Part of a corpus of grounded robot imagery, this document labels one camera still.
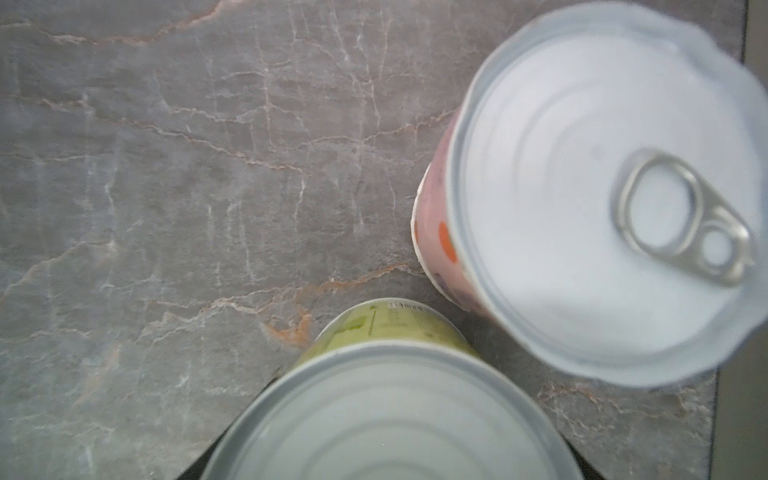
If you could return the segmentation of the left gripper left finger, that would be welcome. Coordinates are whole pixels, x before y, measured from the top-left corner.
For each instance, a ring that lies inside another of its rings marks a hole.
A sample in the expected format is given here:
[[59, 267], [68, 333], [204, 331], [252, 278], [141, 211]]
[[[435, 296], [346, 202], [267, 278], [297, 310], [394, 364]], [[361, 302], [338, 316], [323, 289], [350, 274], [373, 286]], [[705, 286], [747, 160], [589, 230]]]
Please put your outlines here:
[[225, 435], [226, 431], [224, 431], [185, 471], [183, 471], [177, 477], [177, 480], [200, 480], [211, 456]]

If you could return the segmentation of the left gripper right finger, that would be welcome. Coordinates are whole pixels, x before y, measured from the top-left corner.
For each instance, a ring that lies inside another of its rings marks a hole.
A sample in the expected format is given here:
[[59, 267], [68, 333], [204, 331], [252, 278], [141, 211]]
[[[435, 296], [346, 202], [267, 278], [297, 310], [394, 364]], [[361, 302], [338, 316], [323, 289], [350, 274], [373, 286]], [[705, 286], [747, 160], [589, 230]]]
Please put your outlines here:
[[568, 440], [565, 440], [571, 450], [585, 480], [606, 480], [606, 478], [575, 448]]

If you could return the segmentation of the green label can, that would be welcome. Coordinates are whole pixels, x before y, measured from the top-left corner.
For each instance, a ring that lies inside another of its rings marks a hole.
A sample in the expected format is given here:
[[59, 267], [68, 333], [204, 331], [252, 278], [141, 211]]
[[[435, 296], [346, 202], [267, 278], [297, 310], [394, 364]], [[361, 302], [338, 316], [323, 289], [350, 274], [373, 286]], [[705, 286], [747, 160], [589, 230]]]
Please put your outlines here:
[[355, 305], [228, 428], [206, 479], [578, 479], [533, 400], [436, 310]]

